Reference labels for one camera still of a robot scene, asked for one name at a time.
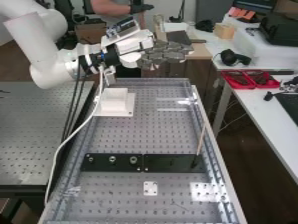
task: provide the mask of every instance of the red tray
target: red tray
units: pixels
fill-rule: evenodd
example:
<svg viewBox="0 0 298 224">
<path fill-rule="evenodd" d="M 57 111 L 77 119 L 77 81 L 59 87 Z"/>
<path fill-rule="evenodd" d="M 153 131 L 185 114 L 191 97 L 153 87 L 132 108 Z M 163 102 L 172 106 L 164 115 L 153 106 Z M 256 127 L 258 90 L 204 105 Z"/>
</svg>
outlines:
<svg viewBox="0 0 298 224">
<path fill-rule="evenodd" d="M 254 89 L 256 82 L 249 78 L 244 71 L 222 71 L 221 75 L 234 89 Z"/>
<path fill-rule="evenodd" d="M 274 89 L 280 88 L 281 83 L 270 76 L 270 74 L 261 70 L 244 71 L 245 75 L 252 79 L 256 87 L 260 89 Z"/>
</svg>

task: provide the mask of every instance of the gray table surface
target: gray table surface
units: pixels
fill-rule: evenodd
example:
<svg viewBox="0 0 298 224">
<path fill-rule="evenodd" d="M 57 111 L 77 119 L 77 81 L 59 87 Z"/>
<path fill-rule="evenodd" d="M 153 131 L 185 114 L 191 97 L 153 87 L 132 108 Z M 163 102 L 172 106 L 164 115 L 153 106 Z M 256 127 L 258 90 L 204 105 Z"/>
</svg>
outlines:
<svg viewBox="0 0 298 224">
<path fill-rule="evenodd" d="M 81 172 L 88 153 L 197 152 L 206 114 L 188 79 L 119 79 L 113 87 L 136 93 L 135 116 L 96 117 L 81 130 L 40 223 L 245 224 L 210 125 L 203 147 L 204 173 Z M 159 183 L 159 196 L 144 195 L 145 181 Z M 203 198 L 193 199 L 193 193 Z"/>
<path fill-rule="evenodd" d="M 77 112 L 92 86 L 93 82 L 85 83 Z M 10 92 L 0 93 L 2 188 L 47 185 L 73 88 L 75 83 L 51 90 L 40 89 L 32 82 L 0 83 L 0 90 Z"/>
</svg>

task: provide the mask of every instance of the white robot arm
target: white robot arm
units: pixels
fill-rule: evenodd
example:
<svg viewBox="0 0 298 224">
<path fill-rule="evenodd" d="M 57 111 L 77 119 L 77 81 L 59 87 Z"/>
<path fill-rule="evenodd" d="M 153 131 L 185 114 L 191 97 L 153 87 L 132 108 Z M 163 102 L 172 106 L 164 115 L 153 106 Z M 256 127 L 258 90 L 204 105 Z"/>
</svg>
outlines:
<svg viewBox="0 0 298 224">
<path fill-rule="evenodd" d="M 140 30 L 133 18 L 108 28 L 101 44 L 79 44 L 71 51 L 59 51 L 55 42 L 68 27 L 59 11 L 34 0 L 0 0 L 0 14 L 10 18 L 4 25 L 31 61 L 32 79 L 43 89 L 76 79 L 79 68 L 81 74 L 92 75 L 104 65 L 107 79 L 112 77 L 113 82 L 115 66 L 155 70 L 164 61 L 185 61 L 193 51 L 177 43 L 155 42 L 153 33 Z"/>
</svg>

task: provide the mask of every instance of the white cube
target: white cube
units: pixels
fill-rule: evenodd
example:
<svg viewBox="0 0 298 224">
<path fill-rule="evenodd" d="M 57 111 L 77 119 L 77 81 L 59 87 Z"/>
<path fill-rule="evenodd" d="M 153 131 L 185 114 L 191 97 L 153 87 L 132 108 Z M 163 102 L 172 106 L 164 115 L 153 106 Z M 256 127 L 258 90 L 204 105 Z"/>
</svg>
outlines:
<svg viewBox="0 0 298 224">
<path fill-rule="evenodd" d="M 103 111 L 125 111 L 127 110 L 127 88 L 107 88 L 101 95 Z"/>
</svg>

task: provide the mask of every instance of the black box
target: black box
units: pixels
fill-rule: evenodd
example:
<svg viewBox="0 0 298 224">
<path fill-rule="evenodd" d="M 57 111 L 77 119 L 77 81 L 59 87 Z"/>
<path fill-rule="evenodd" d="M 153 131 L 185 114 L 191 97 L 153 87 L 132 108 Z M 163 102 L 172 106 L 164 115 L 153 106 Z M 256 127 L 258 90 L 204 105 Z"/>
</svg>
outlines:
<svg viewBox="0 0 298 224">
<path fill-rule="evenodd" d="M 261 22 L 261 31 L 273 45 L 298 47 L 298 15 L 270 14 Z"/>
</svg>

